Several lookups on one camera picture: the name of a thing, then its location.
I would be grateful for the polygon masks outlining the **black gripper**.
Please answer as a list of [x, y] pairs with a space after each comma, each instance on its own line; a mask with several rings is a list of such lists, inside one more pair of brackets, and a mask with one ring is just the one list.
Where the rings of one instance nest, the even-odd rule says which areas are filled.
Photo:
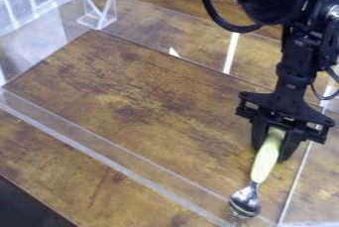
[[258, 151], [267, 136], [269, 127], [286, 131], [279, 148], [278, 161], [290, 159], [302, 142], [311, 140], [323, 144], [334, 120], [314, 110], [303, 99], [289, 100], [278, 93], [239, 94], [237, 114], [253, 123], [253, 147]]

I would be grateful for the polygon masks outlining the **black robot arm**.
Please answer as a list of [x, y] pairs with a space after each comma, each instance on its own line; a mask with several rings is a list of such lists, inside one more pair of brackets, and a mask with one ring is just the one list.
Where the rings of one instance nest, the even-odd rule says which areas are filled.
[[249, 33], [266, 25], [282, 27], [282, 60], [271, 93], [243, 92], [237, 114], [253, 123], [253, 147], [258, 150], [271, 127], [285, 132], [278, 159], [289, 160], [299, 144], [325, 143], [335, 121], [305, 101], [317, 73], [339, 81], [333, 66], [339, 57], [339, 0], [238, 0], [254, 21], [247, 26], [227, 22], [213, 0], [202, 0], [213, 21], [226, 30]]

